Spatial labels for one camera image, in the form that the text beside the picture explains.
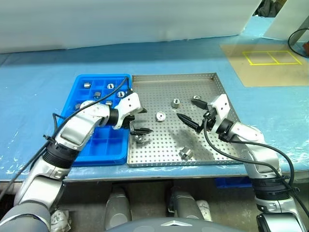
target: blue table surface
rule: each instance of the blue table surface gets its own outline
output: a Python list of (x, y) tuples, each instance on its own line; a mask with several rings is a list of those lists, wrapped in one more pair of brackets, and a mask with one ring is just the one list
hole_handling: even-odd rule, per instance
[[(20, 170), (53, 132), (75, 77), (86, 73), (217, 73), (240, 120), (258, 127), (268, 144), (309, 170), (309, 87), (244, 87), (220, 44), (283, 44), (261, 38), (272, 18), (252, 17), (239, 36), (128, 43), (73, 50), (0, 54), (0, 180)], [(286, 161), (281, 167), (288, 170)], [(26, 177), (24, 171), (19, 180)], [(74, 167), (69, 180), (245, 175), (242, 164), (128, 168)]]

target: white panel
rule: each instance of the white panel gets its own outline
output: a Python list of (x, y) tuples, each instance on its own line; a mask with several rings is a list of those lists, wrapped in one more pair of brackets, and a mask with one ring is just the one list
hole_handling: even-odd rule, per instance
[(0, 52), (235, 35), (261, 0), (0, 0)]
[[(265, 38), (287, 40), (309, 15), (309, 0), (288, 0), (277, 14), (274, 22), (265, 32)], [(309, 41), (306, 32), (300, 41)]]

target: tan mat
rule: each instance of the tan mat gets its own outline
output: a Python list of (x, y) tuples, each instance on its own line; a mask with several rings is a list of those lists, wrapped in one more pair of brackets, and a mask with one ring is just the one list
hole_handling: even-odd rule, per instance
[(246, 87), (308, 86), (309, 65), (283, 44), (221, 45)]

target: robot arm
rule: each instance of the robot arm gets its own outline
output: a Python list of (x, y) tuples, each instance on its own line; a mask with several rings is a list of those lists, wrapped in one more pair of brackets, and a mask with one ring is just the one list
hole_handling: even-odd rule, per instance
[[(85, 101), (81, 108), (93, 101)], [(62, 195), (71, 166), (84, 148), (95, 127), (111, 125), (113, 129), (129, 127), (134, 115), (145, 110), (137, 93), (121, 99), (114, 109), (97, 103), (72, 117), (34, 163), (27, 179), (14, 199), (14, 207), (0, 221), (1, 231), (49, 231), (49, 211)]]
[[(202, 125), (199, 126), (188, 116), (177, 115), (183, 123), (197, 133), (205, 128), (219, 134), (219, 139), (225, 142), (243, 141), (265, 144), (264, 136), (259, 129), (226, 118), (230, 110), (226, 94), (220, 95), (209, 104), (201, 100), (192, 99), (191, 101), (197, 107), (206, 110)], [(257, 145), (234, 145), (238, 146), (237, 149), (241, 151), (240, 157), (271, 164), (281, 176), (279, 159), (275, 151)], [(248, 163), (244, 165), (253, 184), (257, 208), (262, 211), (257, 216), (259, 231), (306, 232), (294, 199), (289, 195), (282, 178), (278, 178), (275, 172), (267, 166)]]

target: perforated metal tray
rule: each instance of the perforated metal tray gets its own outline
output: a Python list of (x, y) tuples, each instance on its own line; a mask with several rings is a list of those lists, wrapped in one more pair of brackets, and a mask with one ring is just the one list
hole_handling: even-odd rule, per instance
[[(192, 105), (190, 99), (200, 95), (206, 102), (225, 93), (216, 73), (135, 75), (133, 89), (139, 94), (140, 101), (148, 113), (136, 115), (136, 128), (150, 128), (154, 132), (146, 135), (146, 142), (136, 143), (134, 136), (129, 139), (127, 163), (130, 167), (207, 165), (237, 163), (213, 151), (207, 144), (204, 133), (199, 135), (184, 125), (176, 113), (185, 114), (199, 124), (205, 111)], [(178, 109), (171, 107), (174, 98), (181, 101)], [(233, 106), (228, 118), (239, 121)], [(158, 111), (166, 113), (163, 122), (156, 122)], [(220, 150), (237, 156), (239, 152), (228, 143), (218, 139), (218, 135), (209, 134), (212, 143)], [(193, 150), (190, 160), (182, 160), (179, 151), (184, 147)]]

